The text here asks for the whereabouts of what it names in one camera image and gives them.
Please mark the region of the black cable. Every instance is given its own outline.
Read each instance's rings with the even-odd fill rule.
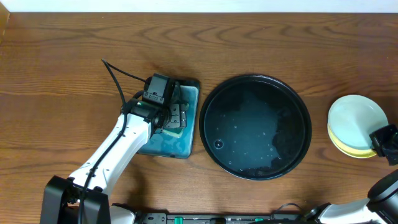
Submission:
[[[108,64],[106,62],[105,59],[102,59],[102,62],[104,62],[106,69],[108,69],[108,72],[111,74],[112,79],[114,81],[114,83],[116,84],[116,87],[119,90],[119,94],[120,97],[122,99],[122,104],[123,104],[123,115],[124,115],[124,119],[123,119],[123,127],[120,130],[118,136],[116,136],[116,138],[113,140],[113,142],[108,146],[108,148],[104,151],[104,153],[102,153],[102,155],[98,158],[98,160],[95,162],[93,168],[90,169],[90,172],[88,173],[88,177],[86,179],[85,185],[83,187],[81,196],[80,196],[80,204],[79,204],[79,214],[78,214],[78,223],[82,224],[83,223],[83,208],[84,208],[84,200],[85,200],[85,194],[88,188],[88,184],[90,183],[91,178],[93,177],[95,170],[98,168],[99,164],[101,163],[101,161],[105,158],[105,156],[107,155],[107,153],[112,149],[112,147],[117,143],[117,141],[120,139],[120,137],[123,135],[124,130],[126,129],[126,124],[127,124],[127,113],[128,110],[126,110],[126,100],[124,99],[124,95],[123,95],[123,91],[122,88],[119,85],[118,80],[116,79],[116,77],[114,76],[111,68],[110,68],[110,64]]]
[[[277,210],[273,211],[272,214],[271,214],[271,220],[275,220],[275,214],[277,212],[281,211],[283,208],[288,207],[288,206],[296,206],[300,210],[300,212],[303,212],[303,210],[302,210],[302,208],[300,206],[298,206],[296,203],[291,203],[290,202],[290,203],[283,204]]]
[[[132,96],[132,97],[135,98],[135,99],[138,99],[143,94],[144,94],[144,90],[140,90],[136,94],[134,94],[134,96]]]
[[[131,78],[135,78],[136,80],[140,80],[140,81],[143,81],[143,82],[146,83],[146,84],[149,84],[149,82],[148,82],[147,80],[143,79],[143,78],[140,78],[140,77],[137,77],[137,76],[135,76],[135,75],[131,75],[131,74],[125,72],[125,71],[122,71],[122,70],[116,68],[115,66],[111,65],[110,63],[108,63],[108,65],[109,65],[111,68],[115,69],[116,71],[118,71],[118,72],[120,72],[120,73],[122,73],[122,74],[125,74],[125,75],[127,75],[127,76],[129,76],[129,77],[131,77]]]

